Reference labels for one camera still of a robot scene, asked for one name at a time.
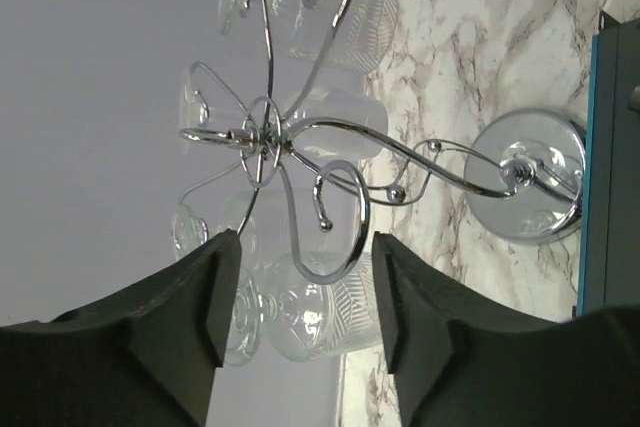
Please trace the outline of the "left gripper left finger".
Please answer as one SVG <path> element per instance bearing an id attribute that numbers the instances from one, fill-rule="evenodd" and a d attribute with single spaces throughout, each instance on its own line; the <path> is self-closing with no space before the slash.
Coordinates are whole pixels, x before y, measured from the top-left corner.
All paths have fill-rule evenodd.
<path id="1" fill-rule="evenodd" d="M 238 234 L 52 321 L 1 330 L 5 426 L 202 426 L 224 363 Z"/>

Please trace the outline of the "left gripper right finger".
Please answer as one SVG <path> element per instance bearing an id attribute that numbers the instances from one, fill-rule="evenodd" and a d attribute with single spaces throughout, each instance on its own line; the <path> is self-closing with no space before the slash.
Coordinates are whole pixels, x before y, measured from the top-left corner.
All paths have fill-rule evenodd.
<path id="1" fill-rule="evenodd" d="M 376 233 L 384 355 L 405 426 L 635 426 L 639 310 L 555 323 L 495 302 Z"/>

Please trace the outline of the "clear tumbler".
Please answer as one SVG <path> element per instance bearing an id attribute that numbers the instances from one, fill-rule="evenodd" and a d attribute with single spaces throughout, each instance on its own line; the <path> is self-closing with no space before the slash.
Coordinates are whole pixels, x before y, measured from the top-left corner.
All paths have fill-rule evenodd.
<path id="1" fill-rule="evenodd" d="M 315 62 L 341 17 L 323 58 L 330 67 L 367 74 L 385 56 L 394 36 L 397 0 L 218 0 L 219 29 L 237 31 L 249 20 L 261 21 L 267 8 L 274 49 L 296 60 Z"/>

